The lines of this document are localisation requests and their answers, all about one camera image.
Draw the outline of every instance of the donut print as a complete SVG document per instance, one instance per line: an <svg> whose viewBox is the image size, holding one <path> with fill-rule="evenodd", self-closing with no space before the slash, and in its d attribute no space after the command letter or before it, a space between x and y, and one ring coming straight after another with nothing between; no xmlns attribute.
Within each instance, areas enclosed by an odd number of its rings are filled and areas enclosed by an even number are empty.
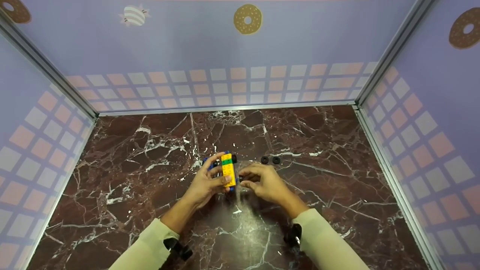
<svg viewBox="0 0 480 270"><path fill-rule="evenodd" d="M29 23L32 19L27 7L20 0L0 0L0 8L17 24Z"/></svg>
<svg viewBox="0 0 480 270"><path fill-rule="evenodd" d="M456 49L468 49L480 41L480 8L469 9L455 20L448 41Z"/></svg>
<svg viewBox="0 0 480 270"><path fill-rule="evenodd" d="M233 24L243 35L253 34L262 26L262 12L252 4L243 5L233 15Z"/></svg>

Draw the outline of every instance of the person's left hand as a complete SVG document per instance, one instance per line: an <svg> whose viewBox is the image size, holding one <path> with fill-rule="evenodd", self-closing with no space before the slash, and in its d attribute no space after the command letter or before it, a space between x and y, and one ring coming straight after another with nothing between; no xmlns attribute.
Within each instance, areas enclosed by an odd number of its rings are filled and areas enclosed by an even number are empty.
<svg viewBox="0 0 480 270"><path fill-rule="evenodd" d="M222 166L217 166L208 170L208 167L223 155L225 155L225 152L220 152L207 159L203 166L198 170L187 192L183 195L182 199L188 200L192 203L195 210L200 209L207 204L215 193L228 192L229 188L224 187L223 185L230 182L230 176L212 178L222 171Z"/></svg>

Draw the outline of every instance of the black tire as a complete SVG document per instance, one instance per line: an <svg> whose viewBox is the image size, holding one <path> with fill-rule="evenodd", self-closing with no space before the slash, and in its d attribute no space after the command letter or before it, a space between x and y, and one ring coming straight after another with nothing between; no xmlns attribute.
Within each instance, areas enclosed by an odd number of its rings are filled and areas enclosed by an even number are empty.
<svg viewBox="0 0 480 270"><path fill-rule="evenodd" d="M273 164L280 164L280 158L279 157L273 157L272 162L273 162Z"/></svg>
<svg viewBox="0 0 480 270"><path fill-rule="evenodd" d="M263 156L263 157L260 159L260 162L261 162L262 164L268 164L268 162L269 162L268 157Z"/></svg>

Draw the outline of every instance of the person's right hand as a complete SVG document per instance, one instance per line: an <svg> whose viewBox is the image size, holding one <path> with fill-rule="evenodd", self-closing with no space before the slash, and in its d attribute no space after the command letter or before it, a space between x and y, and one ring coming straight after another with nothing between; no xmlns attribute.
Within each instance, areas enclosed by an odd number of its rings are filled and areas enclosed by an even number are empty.
<svg viewBox="0 0 480 270"><path fill-rule="evenodd" d="M239 172L243 177L241 186L247 187L269 202L281 204L282 200L292 194L273 166L252 163Z"/></svg>

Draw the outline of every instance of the beige sleeve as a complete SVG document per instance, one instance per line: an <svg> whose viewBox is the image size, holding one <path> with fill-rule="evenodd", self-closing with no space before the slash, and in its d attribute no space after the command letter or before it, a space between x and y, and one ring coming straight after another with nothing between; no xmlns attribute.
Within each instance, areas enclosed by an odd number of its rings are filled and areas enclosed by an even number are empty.
<svg viewBox="0 0 480 270"><path fill-rule="evenodd" d="M178 239L179 235L159 219L154 219L109 270L158 270L170 255L163 240L172 237Z"/></svg>
<svg viewBox="0 0 480 270"><path fill-rule="evenodd" d="M300 250L321 270L368 270L367 265L315 209L293 220L302 227Z"/></svg>

